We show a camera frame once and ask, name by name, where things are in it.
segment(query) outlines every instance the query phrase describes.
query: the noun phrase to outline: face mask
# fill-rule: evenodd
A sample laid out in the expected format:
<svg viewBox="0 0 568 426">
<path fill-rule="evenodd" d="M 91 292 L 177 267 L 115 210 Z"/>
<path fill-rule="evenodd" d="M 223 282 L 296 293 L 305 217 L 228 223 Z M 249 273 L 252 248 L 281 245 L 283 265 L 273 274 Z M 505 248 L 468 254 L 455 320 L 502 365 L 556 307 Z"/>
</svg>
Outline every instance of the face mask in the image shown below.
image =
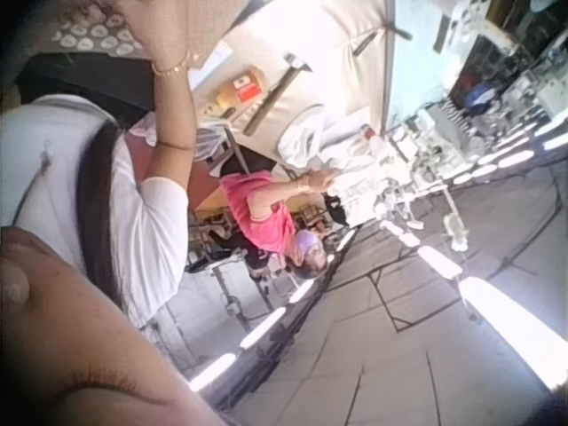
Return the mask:
<svg viewBox="0 0 568 426">
<path fill-rule="evenodd" d="M 318 244 L 320 244 L 320 239 L 310 231 L 303 229 L 296 234 L 296 245 L 302 256 L 305 256 L 312 247 Z"/>
</svg>

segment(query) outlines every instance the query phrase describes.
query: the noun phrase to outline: pink shirt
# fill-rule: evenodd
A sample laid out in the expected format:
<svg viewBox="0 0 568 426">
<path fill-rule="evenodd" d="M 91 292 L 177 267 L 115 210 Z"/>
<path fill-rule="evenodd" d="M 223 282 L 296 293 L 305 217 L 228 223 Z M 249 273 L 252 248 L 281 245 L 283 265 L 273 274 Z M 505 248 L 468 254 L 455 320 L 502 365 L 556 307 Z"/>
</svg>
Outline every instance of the pink shirt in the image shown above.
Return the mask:
<svg viewBox="0 0 568 426">
<path fill-rule="evenodd" d="M 263 221 L 250 218 L 247 196 L 251 191 L 272 182 L 268 171 L 250 175 L 233 174 L 221 178 L 221 188 L 229 202 L 242 233 L 259 249 L 283 254 L 288 236 L 296 232 L 288 207 L 279 202 L 272 206 L 272 214 Z"/>
</svg>

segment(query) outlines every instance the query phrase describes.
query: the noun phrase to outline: skin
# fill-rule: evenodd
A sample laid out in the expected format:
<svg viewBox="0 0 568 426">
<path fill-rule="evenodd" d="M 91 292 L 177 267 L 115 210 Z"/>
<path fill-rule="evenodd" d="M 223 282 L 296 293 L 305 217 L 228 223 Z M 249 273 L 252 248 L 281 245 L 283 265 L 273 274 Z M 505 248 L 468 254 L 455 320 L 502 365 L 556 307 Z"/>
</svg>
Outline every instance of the skin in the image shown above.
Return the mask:
<svg viewBox="0 0 568 426">
<path fill-rule="evenodd" d="M 272 205 L 286 201 L 296 195 L 323 193 L 337 176 L 336 170 L 317 170 L 290 182 L 278 182 L 263 186 L 247 196 L 248 209 L 253 220 L 264 220 L 272 214 Z M 304 260 L 314 269 L 322 269 L 327 262 L 323 245 L 313 247 L 305 255 L 300 252 L 296 243 L 296 235 L 290 235 L 285 243 L 284 255 L 295 265 L 300 266 Z"/>
<path fill-rule="evenodd" d="M 2 230 L 2 356 L 55 424 L 223 425 L 127 319 L 43 241 Z"/>
<path fill-rule="evenodd" d="M 197 117 L 187 80 L 189 16 L 185 0 L 60 0 L 78 24 L 96 22 L 101 7 L 121 13 L 158 71 L 181 66 L 178 72 L 154 76 L 158 142 L 147 178 L 173 180 L 187 188 L 195 154 Z"/>
</svg>

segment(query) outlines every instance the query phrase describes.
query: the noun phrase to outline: wrist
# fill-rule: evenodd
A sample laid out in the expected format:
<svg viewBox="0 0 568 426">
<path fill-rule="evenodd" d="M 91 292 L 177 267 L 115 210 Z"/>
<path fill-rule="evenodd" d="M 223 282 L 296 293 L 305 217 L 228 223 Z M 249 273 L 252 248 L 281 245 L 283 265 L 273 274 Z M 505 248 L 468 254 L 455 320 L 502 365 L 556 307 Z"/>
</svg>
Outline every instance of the wrist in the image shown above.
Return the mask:
<svg viewBox="0 0 568 426">
<path fill-rule="evenodd" d="M 312 191 L 308 179 L 305 176 L 296 180 L 296 185 L 299 193 L 309 193 Z"/>
<path fill-rule="evenodd" d="M 179 70 L 187 70 L 187 63 L 189 60 L 189 51 L 183 51 L 177 55 L 163 55 L 156 56 L 152 59 L 154 73 L 166 74 L 179 68 Z"/>
</svg>

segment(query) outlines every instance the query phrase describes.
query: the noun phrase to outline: white sleeve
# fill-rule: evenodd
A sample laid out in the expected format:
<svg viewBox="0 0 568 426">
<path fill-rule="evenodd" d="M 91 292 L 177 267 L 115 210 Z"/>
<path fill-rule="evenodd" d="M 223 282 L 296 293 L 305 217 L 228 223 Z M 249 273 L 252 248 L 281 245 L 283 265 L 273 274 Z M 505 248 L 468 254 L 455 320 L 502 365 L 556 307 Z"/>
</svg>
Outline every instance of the white sleeve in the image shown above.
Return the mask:
<svg viewBox="0 0 568 426">
<path fill-rule="evenodd" d="M 165 177 L 136 186 L 123 138 L 111 183 L 114 271 L 130 320 L 142 327 L 178 291 L 187 258 L 187 193 Z"/>
</svg>

